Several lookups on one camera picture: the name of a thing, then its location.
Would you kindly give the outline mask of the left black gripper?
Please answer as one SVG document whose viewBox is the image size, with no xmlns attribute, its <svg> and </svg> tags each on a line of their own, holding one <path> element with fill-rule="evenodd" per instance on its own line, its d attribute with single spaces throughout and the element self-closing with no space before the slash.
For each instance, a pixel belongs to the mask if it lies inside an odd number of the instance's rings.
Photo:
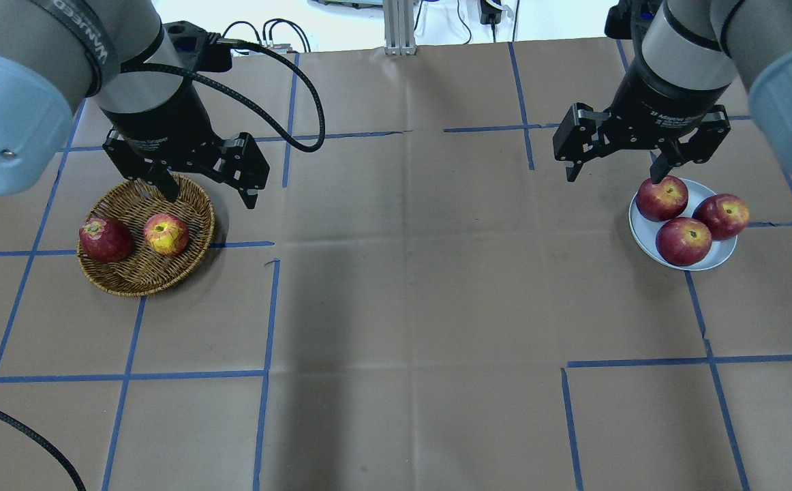
<svg viewBox="0 0 792 491">
<path fill-rule="evenodd" d="M 103 149 L 127 179 L 153 184 L 170 203 L 180 196 L 172 172 L 190 172 L 224 183 L 255 209 L 266 187 L 269 164 L 252 135 L 230 138 L 213 131 L 208 111 L 190 80 L 165 102 L 136 114 L 104 110 L 112 130 Z"/>
</svg>

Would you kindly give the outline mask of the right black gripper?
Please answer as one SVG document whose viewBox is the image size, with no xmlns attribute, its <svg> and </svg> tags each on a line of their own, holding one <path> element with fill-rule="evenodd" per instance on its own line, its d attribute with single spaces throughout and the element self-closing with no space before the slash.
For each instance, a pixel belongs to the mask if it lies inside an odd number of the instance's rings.
<svg viewBox="0 0 792 491">
<path fill-rule="evenodd" d="M 659 184 L 686 162 L 710 159 L 729 134 L 727 110 L 717 102 L 723 91 L 675 86 L 648 63 L 634 61 L 608 108 L 571 105 L 553 136 L 553 155 L 565 162 L 566 180 L 573 183 L 590 160 L 626 149 L 658 149 L 650 180 Z"/>
</svg>

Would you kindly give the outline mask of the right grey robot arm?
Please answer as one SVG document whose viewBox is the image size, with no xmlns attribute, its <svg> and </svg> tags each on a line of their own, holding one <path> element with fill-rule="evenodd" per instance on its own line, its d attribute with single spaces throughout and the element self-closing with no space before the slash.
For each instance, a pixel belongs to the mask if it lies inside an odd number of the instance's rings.
<svg viewBox="0 0 792 491">
<path fill-rule="evenodd" d="M 719 99 L 734 80 L 792 174 L 792 1 L 620 1 L 605 34 L 632 40 L 633 61 L 608 108 L 573 104 L 555 132 L 568 181 L 586 162 L 625 149 L 660 152 L 654 183 L 706 162 L 729 133 Z"/>
</svg>

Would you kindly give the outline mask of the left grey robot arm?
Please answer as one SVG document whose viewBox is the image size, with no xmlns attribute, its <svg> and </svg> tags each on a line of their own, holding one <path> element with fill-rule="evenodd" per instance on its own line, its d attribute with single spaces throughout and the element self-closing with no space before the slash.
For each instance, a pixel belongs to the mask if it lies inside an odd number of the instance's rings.
<svg viewBox="0 0 792 491">
<path fill-rule="evenodd" d="M 0 196 L 37 183 L 91 98 L 112 124 L 102 147 L 122 177 L 174 201 L 172 174 L 197 173 L 254 208 L 268 162 L 250 134 L 212 130 L 193 84 L 231 66 L 216 34 L 164 24 L 150 1 L 0 1 Z"/>
</svg>

